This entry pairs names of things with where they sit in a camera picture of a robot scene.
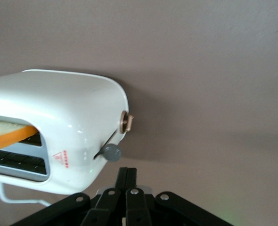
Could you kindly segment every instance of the toaster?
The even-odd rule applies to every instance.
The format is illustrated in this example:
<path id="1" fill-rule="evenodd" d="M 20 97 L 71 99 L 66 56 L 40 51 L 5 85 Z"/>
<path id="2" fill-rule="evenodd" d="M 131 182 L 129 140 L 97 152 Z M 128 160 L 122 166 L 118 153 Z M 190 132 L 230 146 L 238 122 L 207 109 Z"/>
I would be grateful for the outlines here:
<path id="1" fill-rule="evenodd" d="M 100 149 L 130 129 L 128 100 L 112 79 L 26 70 L 0 76 L 0 121 L 38 133 L 0 149 L 0 182 L 57 194 L 85 190 L 107 162 Z"/>

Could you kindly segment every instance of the toast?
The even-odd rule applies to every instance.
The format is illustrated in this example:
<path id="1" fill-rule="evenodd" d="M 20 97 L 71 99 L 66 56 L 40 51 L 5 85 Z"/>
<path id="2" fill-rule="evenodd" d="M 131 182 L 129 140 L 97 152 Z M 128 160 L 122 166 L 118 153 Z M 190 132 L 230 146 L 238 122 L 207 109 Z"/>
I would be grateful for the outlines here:
<path id="1" fill-rule="evenodd" d="M 0 149 L 31 137 L 37 132 L 31 125 L 0 121 Z"/>

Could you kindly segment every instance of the toaster slot opening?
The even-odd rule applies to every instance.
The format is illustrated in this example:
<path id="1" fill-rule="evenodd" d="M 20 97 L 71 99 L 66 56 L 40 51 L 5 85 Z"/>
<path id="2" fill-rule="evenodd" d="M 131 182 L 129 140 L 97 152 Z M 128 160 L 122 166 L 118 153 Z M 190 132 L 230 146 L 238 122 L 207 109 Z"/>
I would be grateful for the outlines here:
<path id="1" fill-rule="evenodd" d="M 40 146 L 41 147 L 41 136 L 40 133 L 36 133 L 31 137 L 26 138 L 25 140 L 19 141 L 19 143 Z"/>
<path id="2" fill-rule="evenodd" d="M 48 178 L 43 158 L 3 150 L 0 150 L 0 174 L 39 182 Z"/>
<path id="3" fill-rule="evenodd" d="M 0 150 L 0 166 L 47 174 L 45 161 L 42 158 L 2 150 Z"/>

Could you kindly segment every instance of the bolt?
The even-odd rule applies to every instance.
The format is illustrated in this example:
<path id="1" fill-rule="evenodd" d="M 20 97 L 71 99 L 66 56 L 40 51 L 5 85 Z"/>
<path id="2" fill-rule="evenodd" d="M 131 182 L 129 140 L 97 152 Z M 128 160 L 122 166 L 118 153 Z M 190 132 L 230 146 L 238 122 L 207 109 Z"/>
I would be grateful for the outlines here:
<path id="1" fill-rule="evenodd" d="M 169 200 L 169 196 L 167 195 L 167 194 L 162 194 L 161 196 L 160 196 L 160 198 L 162 199 L 162 200 Z"/>
<path id="2" fill-rule="evenodd" d="M 131 190 L 131 194 L 138 194 L 138 193 L 139 193 L 139 191 L 137 189 L 132 189 Z"/>

